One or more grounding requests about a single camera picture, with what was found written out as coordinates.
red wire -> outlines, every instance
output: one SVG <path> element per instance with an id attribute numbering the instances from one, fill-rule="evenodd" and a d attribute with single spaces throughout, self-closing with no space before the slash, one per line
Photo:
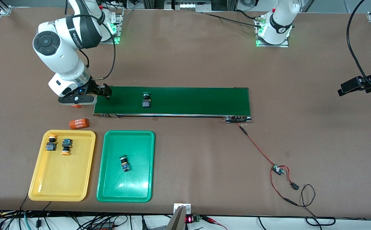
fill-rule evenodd
<path id="1" fill-rule="evenodd" d="M 276 193 L 278 193 L 278 195 L 283 199 L 284 197 L 279 193 L 278 189 L 276 189 L 275 185 L 273 185 L 273 182 L 272 182 L 272 168 L 271 168 L 271 171 L 269 172 L 269 179 L 271 181 L 271 185 L 273 187 L 273 189 L 275 190 Z"/>
<path id="2" fill-rule="evenodd" d="M 248 139 L 255 145 L 255 147 L 257 147 L 257 149 L 258 149 L 258 151 L 269 161 L 269 163 L 271 163 L 272 164 L 272 166 L 274 166 L 275 164 L 271 161 L 271 160 L 269 160 L 269 158 L 265 155 L 265 153 L 263 153 L 262 152 L 262 150 L 260 149 L 260 147 L 258 147 L 257 146 L 257 144 L 255 144 L 255 142 L 251 139 L 251 137 L 249 136 L 249 135 L 247 135 L 247 137 L 248 137 Z M 291 180 L 291 175 L 290 175 L 290 173 L 289 173 L 289 168 L 288 168 L 288 166 L 286 166 L 286 165 L 281 165 L 281 166 L 279 166 L 280 168 L 285 168 L 286 170 L 287 170 L 287 179 L 288 179 L 288 181 L 290 182 L 290 183 L 292 183 L 292 180 Z M 273 189 L 275 190 L 275 192 L 276 193 L 278 193 L 278 195 L 281 197 L 281 198 L 284 198 L 280 193 L 279 193 L 279 191 L 278 191 L 278 189 L 276 189 L 276 187 L 275 187 L 275 185 L 273 184 L 273 181 L 272 181 L 272 169 L 273 169 L 273 167 L 271 168 L 271 170 L 270 170 L 270 172 L 269 172 L 269 179 L 270 179 L 270 181 L 271 181 L 271 185 L 272 185 L 272 187 L 273 187 Z"/>
<path id="3" fill-rule="evenodd" d="M 255 145 L 255 147 L 257 147 L 258 151 L 269 161 L 269 163 L 271 163 L 272 166 L 274 166 L 275 164 L 271 160 L 269 160 L 269 158 L 265 155 L 265 153 L 262 152 L 262 150 L 260 149 L 260 147 L 258 147 L 257 144 L 255 144 L 255 142 L 251 139 L 251 137 L 249 135 L 247 135 L 247 137 Z"/>
<path id="4" fill-rule="evenodd" d="M 228 230 L 228 228 L 227 227 L 225 227 L 224 225 L 222 225 L 222 224 L 219 224 L 218 222 L 214 222 L 214 224 L 216 224 L 216 225 L 219 225 L 219 226 L 222 226 L 223 228 L 225 228 L 225 229 L 227 229 Z"/>
<path id="5" fill-rule="evenodd" d="M 288 168 L 288 166 L 286 166 L 286 165 L 280 165 L 279 166 L 280 168 L 286 168 L 287 169 L 287 175 L 288 175 L 288 181 L 290 182 L 290 183 L 292 183 L 292 180 L 291 180 L 291 175 L 289 174 L 289 168 Z"/>

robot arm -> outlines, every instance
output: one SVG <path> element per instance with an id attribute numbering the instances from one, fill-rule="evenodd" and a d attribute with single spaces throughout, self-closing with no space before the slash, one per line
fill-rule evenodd
<path id="1" fill-rule="evenodd" d="M 76 15 L 92 15 L 105 22 L 108 10 L 100 10 L 95 0 L 69 0 Z M 39 25 L 33 40 L 33 48 L 39 58 L 55 75 L 49 81 L 50 88 L 60 97 L 62 104 L 94 104 L 92 93 L 109 98 L 110 88 L 104 84 L 98 86 L 92 80 L 90 72 L 77 56 L 76 50 L 93 48 L 100 41 L 110 38 L 107 28 L 87 16 L 66 16 Z"/>
<path id="2" fill-rule="evenodd" d="M 258 36 L 269 44 L 281 44 L 289 36 L 300 8 L 298 0 L 279 0 L 275 10 L 261 16 L 265 20 L 260 22 Z"/>

cylindrical battery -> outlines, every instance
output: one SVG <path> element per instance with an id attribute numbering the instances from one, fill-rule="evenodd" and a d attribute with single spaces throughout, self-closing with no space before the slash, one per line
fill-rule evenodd
<path id="1" fill-rule="evenodd" d="M 89 127 L 89 119 L 83 118 L 78 120 L 73 120 L 69 122 L 69 127 L 71 129 L 79 129 Z"/>

black cable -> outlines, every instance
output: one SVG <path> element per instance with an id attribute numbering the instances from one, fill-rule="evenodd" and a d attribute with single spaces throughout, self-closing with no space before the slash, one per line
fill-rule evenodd
<path id="1" fill-rule="evenodd" d="M 67 15 L 67 0 L 65 0 L 66 3 L 65 3 L 65 15 Z"/>
<path id="2" fill-rule="evenodd" d="M 42 211 L 39 213 L 39 215 L 38 215 L 38 220 L 36 221 L 36 228 L 39 230 L 39 227 L 41 226 L 41 221 L 39 220 L 39 218 L 41 217 L 41 214 L 42 214 L 42 212 L 44 212 L 45 211 L 45 209 L 51 204 L 52 202 L 50 201 L 49 203 L 48 203 L 48 205 L 46 205 L 43 209 L 42 209 Z"/>
<path id="3" fill-rule="evenodd" d="M 121 224 L 117 224 L 115 227 L 119 227 L 119 226 L 123 225 L 124 223 L 127 222 L 128 219 L 129 219 L 129 218 L 126 216 L 126 220 L 125 220 L 123 223 L 121 223 Z"/>
<path id="4" fill-rule="evenodd" d="M 240 9 L 236 9 L 235 12 L 241 12 L 245 17 L 247 17 L 249 19 L 252 19 L 252 20 L 255 20 L 255 18 L 256 18 L 256 17 L 248 16 L 248 14 L 246 14 L 244 11 L 242 11 Z"/>
<path id="5" fill-rule="evenodd" d="M 73 15 L 72 16 L 72 18 L 78 18 L 78 17 L 91 17 L 91 18 L 95 19 L 97 22 L 99 22 L 99 24 L 101 23 L 110 34 L 110 38 L 113 41 L 113 63 L 111 64 L 111 68 L 110 68 L 109 73 L 105 77 L 102 77 L 101 79 L 99 79 L 99 80 L 105 80 L 106 78 L 108 78 L 108 76 L 110 76 L 111 72 L 113 71 L 114 62 L 116 60 L 116 43 L 114 42 L 113 35 L 108 30 L 107 26 L 103 22 L 101 22 L 97 17 L 95 17 L 93 15 L 89 15 L 89 14 L 78 14 L 78 15 Z"/>
<path id="6" fill-rule="evenodd" d="M 86 60 L 87 60 L 86 67 L 89 68 L 89 57 L 82 50 L 79 50 L 79 51 L 86 57 Z"/>
<path id="7" fill-rule="evenodd" d="M 261 217 L 258 217 L 258 220 L 260 221 L 261 227 L 262 227 L 264 230 L 266 230 L 266 228 L 265 228 L 264 225 L 262 224 Z"/>
<path id="8" fill-rule="evenodd" d="M 48 224 L 48 221 L 46 220 L 46 216 L 43 216 L 43 219 L 45 220 L 46 226 L 48 227 L 49 230 L 52 230 L 51 227 Z"/>
<path id="9" fill-rule="evenodd" d="M 346 42 L 348 43 L 348 48 L 349 48 L 349 51 L 351 52 L 351 55 L 353 57 L 353 59 L 355 60 L 355 63 L 356 65 L 358 66 L 358 69 L 360 71 L 360 73 L 362 74 L 362 77 L 364 78 L 364 80 L 369 83 L 371 85 L 371 81 L 368 79 L 368 77 L 366 76 L 366 74 L 364 73 L 358 59 L 356 58 L 356 55 L 355 53 L 353 52 L 353 49 L 352 49 L 352 46 L 351 46 L 351 41 L 349 40 L 349 29 L 351 27 L 351 22 L 352 22 L 352 19 L 353 19 L 353 16 L 355 15 L 356 11 L 358 10 L 359 6 L 364 2 L 365 0 L 361 0 L 358 5 L 355 7 L 355 9 L 353 10 L 352 14 L 351 14 L 351 17 L 349 18 L 349 21 L 348 21 L 348 26 L 346 28 Z"/>
<path id="10" fill-rule="evenodd" d="M 26 195 L 25 195 L 25 199 L 23 199 L 22 204 L 20 204 L 20 206 L 19 206 L 19 210 L 20 210 L 20 211 L 23 211 L 23 210 L 22 210 L 22 206 L 23 206 L 23 204 L 25 203 L 26 198 L 28 198 L 28 193 L 26 193 Z"/>
<path id="11" fill-rule="evenodd" d="M 227 20 L 227 21 L 230 21 L 230 22 L 235 22 L 235 23 L 240 23 L 240 24 L 243 24 L 243 25 L 249 25 L 249 26 L 253 26 L 253 27 L 257 27 L 257 28 L 261 28 L 260 25 L 254 25 L 254 24 L 250 24 L 250 23 L 245 23 L 245 22 L 240 22 L 240 21 L 236 21 L 236 20 L 232 20 L 232 19 L 227 19 L 227 18 L 224 18 L 224 17 L 218 16 L 218 15 L 210 14 L 210 13 L 202 13 L 202 14 L 204 14 L 204 15 L 209 15 L 209 16 L 213 16 L 213 17 L 216 17 L 216 18 L 219 18 L 219 19 L 224 19 L 224 20 Z"/>
<path id="12" fill-rule="evenodd" d="M 316 224 L 310 223 L 309 220 L 308 220 L 309 218 L 313 219 L 316 222 Z M 321 224 L 321 223 L 319 223 L 319 221 L 316 218 L 333 220 L 333 222 L 329 223 L 329 224 Z M 305 221 L 310 226 L 319 227 L 320 230 L 322 230 L 322 226 L 332 226 L 332 225 L 336 224 L 336 218 L 334 218 L 334 217 L 305 217 Z"/>

table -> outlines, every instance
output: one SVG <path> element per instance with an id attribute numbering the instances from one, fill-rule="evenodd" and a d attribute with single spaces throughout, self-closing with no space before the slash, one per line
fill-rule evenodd
<path id="1" fill-rule="evenodd" d="M 240 13 L 219 14 L 249 22 Z M 191 203 L 202 214 L 309 215 L 273 191 L 270 163 L 236 124 L 217 118 L 96 118 L 93 106 L 60 105 L 47 86 L 53 73 L 33 51 L 32 39 L 39 23 L 61 17 L 62 8 L 15 8 L 0 20 L 0 209 L 19 208 L 42 135 L 89 118 L 97 138 L 87 197 L 52 202 L 48 210 L 171 213 L 174 203 Z M 275 163 L 290 167 L 295 183 L 314 186 L 310 210 L 318 216 L 371 217 L 371 93 L 336 92 L 359 74 L 345 42 L 348 17 L 300 13 L 289 48 L 256 48 L 251 27 L 189 11 L 136 10 L 125 21 L 105 83 L 249 87 L 253 123 L 244 128 Z M 355 16 L 351 41 L 371 73 L 371 23 L 365 14 Z M 85 51 L 94 77 L 108 73 L 112 50 L 100 45 Z M 155 132 L 150 202 L 96 200 L 108 130 Z M 275 174 L 274 183 L 299 202 L 300 192 L 284 176 Z M 46 204 L 28 199 L 23 208 Z"/>

